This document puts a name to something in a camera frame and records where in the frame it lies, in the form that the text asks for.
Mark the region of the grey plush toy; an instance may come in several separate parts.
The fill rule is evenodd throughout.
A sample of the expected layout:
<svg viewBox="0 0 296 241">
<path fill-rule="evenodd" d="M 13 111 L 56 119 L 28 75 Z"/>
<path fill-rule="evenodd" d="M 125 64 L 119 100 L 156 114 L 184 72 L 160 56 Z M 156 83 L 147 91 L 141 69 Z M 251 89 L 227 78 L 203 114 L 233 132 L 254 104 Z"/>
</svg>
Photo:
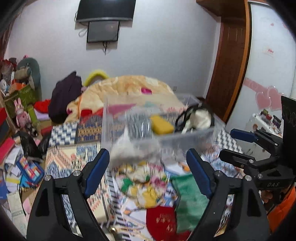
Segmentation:
<svg viewBox="0 0 296 241">
<path fill-rule="evenodd" d="M 29 57 L 21 60 L 16 66 L 14 78 L 20 82 L 28 82 L 33 90 L 38 89 L 40 86 L 41 74 L 36 59 Z"/>
</svg>

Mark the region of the colourful floral scrunchie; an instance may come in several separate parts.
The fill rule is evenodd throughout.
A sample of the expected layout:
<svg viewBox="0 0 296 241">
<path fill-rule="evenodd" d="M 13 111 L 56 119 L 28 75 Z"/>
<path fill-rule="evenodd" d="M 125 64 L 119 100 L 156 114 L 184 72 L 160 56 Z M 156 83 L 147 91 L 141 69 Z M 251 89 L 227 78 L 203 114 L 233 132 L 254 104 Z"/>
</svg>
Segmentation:
<svg viewBox="0 0 296 241">
<path fill-rule="evenodd" d="M 163 201 L 169 182 L 163 166 L 141 161 L 123 164 L 114 169 L 114 174 L 119 191 L 138 208 L 154 208 Z"/>
</svg>

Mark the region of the white drawstring pouch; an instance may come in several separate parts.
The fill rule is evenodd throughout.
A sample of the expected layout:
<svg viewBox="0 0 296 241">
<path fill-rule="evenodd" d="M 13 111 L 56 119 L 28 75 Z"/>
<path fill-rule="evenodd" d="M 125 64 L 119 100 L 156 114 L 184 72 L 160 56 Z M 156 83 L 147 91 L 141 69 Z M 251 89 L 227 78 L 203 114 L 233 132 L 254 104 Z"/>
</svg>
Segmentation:
<svg viewBox="0 0 296 241">
<path fill-rule="evenodd" d="M 131 140 L 128 130 L 114 143 L 110 152 L 109 168 L 122 164 L 139 164 L 141 161 L 158 164 L 161 158 L 161 146 L 156 138 Z"/>
</svg>

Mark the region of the yellow sponge pouch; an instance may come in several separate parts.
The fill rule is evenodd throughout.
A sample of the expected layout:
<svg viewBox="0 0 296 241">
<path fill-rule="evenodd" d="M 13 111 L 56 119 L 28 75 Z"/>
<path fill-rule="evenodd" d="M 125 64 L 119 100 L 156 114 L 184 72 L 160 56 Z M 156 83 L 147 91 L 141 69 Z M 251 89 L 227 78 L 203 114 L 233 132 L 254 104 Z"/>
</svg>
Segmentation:
<svg viewBox="0 0 296 241">
<path fill-rule="evenodd" d="M 152 122 L 152 131 L 156 135 L 170 134 L 173 133 L 175 130 L 174 126 L 171 123 L 169 123 L 159 115 L 151 116 L 150 120 Z"/>
</svg>

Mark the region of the pink heart wall stickers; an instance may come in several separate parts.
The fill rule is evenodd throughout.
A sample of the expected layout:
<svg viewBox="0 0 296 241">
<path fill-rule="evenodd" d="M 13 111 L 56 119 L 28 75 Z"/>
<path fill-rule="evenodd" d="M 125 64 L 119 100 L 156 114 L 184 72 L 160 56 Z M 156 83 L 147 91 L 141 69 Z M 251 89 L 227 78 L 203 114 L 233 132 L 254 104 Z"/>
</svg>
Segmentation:
<svg viewBox="0 0 296 241">
<path fill-rule="evenodd" d="M 243 85 L 255 92 L 255 100 L 259 110 L 270 108 L 271 111 L 281 110 L 281 96 L 274 86 L 264 87 L 261 84 L 245 78 Z"/>
</svg>

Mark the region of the clear plastic storage box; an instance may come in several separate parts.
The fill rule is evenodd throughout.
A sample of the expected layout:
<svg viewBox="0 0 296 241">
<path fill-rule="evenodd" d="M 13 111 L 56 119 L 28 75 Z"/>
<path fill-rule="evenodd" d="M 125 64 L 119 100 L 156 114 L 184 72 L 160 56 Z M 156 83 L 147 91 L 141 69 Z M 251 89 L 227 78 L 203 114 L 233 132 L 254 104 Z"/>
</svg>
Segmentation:
<svg viewBox="0 0 296 241">
<path fill-rule="evenodd" d="M 101 146 L 111 163 L 183 156 L 211 147 L 225 124 L 191 94 L 108 95 Z"/>
</svg>

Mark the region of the dark purple jacket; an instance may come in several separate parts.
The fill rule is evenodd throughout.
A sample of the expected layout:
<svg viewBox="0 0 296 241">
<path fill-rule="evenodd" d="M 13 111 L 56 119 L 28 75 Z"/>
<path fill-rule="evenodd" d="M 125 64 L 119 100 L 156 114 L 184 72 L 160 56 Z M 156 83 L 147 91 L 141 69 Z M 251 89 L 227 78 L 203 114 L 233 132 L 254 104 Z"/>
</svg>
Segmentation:
<svg viewBox="0 0 296 241">
<path fill-rule="evenodd" d="M 81 95 L 82 81 L 76 71 L 56 83 L 48 106 L 53 123 L 63 123 L 67 116 L 67 105 Z"/>
</svg>

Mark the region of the green knitted glove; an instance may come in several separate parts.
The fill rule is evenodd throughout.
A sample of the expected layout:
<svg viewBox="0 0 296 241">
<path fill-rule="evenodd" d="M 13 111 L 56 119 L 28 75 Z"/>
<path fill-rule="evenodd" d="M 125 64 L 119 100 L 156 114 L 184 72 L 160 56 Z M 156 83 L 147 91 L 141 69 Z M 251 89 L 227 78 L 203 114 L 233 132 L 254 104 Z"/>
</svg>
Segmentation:
<svg viewBox="0 0 296 241">
<path fill-rule="evenodd" d="M 201 220 L 209 199 L 203 195 L 192 174 L 171 178 L 177 193 L 175 207 L 177 232 L 193 231 Z"/>
</svg>

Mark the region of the patterned patchwork bedspread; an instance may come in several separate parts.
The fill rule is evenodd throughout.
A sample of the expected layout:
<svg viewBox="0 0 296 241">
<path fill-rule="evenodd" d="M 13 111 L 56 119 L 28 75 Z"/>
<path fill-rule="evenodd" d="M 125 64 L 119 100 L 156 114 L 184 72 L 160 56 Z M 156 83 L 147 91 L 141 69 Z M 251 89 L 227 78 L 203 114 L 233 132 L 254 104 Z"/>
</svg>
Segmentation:
<svg viewBox="0 0 296 241">
<path fill-rule="evenodd" d="M 75 170 L 82 170 L 93 161 L 100 150 L 100 142 L 67 145 L 50 140 L 46 154 L 45 173 L 54 178 L 68 177 Z M 157 211 L 170 214 L 175 210 L 178 196 L 171 179 L 188 176 L 191 171 L 186 163 L 185 152 L 161 146 L 149 160 L 151 169 L 160 168 L 165 173 L 165 186 L 161 196 L 156 196 L 155 188 L 143 188 L 144 207 L 140 198 L 131 198 L 119 189 L 120 175 L 108 169 L 102 177 L 97 191 L 88 199 L 89 206 L 101 228 L 110 240 L 114 228 L 121 240 L 172 240 L 177 235 L 165 232 L 162 236 L 151 235 L 152 222 L 148 220 Z"/>
</svg>

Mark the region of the pink bunny plush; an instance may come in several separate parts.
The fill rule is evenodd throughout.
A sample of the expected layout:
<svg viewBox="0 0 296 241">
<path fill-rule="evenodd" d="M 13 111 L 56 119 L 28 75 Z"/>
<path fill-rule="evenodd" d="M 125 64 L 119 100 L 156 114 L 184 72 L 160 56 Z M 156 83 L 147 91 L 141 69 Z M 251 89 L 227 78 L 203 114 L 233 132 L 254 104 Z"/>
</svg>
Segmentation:
<svg viewBox="0 0 296 241">
<path fill-rule="evenodd" d="M 19 128 L 24 128 L 27 123 L 31 123 L 31 118 L 29 114 L 25 111 L 20 98 L 14 100 L 14 105 L 16 113 L 16 124 Z"/>
</svg>

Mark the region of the red embroidered pouch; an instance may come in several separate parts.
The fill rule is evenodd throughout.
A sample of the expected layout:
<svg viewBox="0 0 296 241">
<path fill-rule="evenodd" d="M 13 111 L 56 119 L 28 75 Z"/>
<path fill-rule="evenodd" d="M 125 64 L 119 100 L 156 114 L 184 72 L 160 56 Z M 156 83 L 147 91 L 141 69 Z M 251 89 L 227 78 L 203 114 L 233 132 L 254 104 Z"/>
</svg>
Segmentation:
<svg viewBox="0 0 296 241">
<path fill-rule="evenodd" d="M 157 206 L 146 210 L 146 227 L 154 240 L 187 240 L 191 231 L 177 232 L 177 221 L 173 207 Z"/>
</svg>

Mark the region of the black plastic bag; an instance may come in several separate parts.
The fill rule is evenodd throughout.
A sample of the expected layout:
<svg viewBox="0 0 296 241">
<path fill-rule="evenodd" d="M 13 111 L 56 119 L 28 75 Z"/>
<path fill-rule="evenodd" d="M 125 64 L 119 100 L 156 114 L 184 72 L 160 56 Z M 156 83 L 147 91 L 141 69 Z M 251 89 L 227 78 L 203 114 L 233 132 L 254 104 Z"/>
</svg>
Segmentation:
<svg viewBox="0 0 296 241">
<path fill-rule="evenodd" d="M 24 157 L 27 160 L 42 163 L 46 157 L 51 133 L 45 135 L 38 145 L 28 133 L 19 131 L 18 135 L 20 136 Z"/>
</svg>

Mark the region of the checkered silver bag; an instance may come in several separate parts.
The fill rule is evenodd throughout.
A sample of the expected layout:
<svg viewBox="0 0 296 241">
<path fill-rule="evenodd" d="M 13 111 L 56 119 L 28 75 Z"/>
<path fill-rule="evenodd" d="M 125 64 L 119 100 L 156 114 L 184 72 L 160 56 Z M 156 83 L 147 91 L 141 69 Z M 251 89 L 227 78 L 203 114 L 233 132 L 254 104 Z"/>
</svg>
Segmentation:
<svg viewBox="0 0 296 241">
<path fill-rule="evenodd" d="M 145 112 L 128 112 L 125 115 L 127 132 L 131 140 L 152 138 L 152 121 Z"/>
</svg>

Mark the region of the black and white headband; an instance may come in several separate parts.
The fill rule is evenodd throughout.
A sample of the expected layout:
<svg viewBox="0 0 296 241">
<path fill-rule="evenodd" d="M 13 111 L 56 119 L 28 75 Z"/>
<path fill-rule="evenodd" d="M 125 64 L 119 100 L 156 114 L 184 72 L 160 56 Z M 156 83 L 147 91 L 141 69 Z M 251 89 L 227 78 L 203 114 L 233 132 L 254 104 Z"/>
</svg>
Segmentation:
<svg viewBox="0 0 296 241">
<path fill-rule="evenodd" d="M 207 104 L 201 102 L 189 106 L 175 121 L 175 133 L 203 131 L 215 126 L 214 114 Z"/>
</svg>

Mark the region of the green storage box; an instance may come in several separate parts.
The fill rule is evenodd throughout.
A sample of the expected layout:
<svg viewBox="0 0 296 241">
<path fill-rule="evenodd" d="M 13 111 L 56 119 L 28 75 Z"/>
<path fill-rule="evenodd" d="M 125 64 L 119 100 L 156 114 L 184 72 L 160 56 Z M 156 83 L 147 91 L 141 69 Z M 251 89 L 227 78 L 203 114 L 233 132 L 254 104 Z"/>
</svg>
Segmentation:
<svg viewBox="0 0 296 241">
<path fill-rule="evenodd" d="M 15 91 L 10 96 L 5 97 L 4 103 L 6 105 L 9 116 L 11 118 L 16 117 L 14 100 L 18 100 L 18 98 L 20 98 L 24 110 L 27 111 L 29 105 L 33 105 L 36 101 L 39 100 L 39 94 L 40 91 L 38 89 L 34 90 L 30 87 L 30 85 L 27 85 L 21 90 Z"/>
</svg>

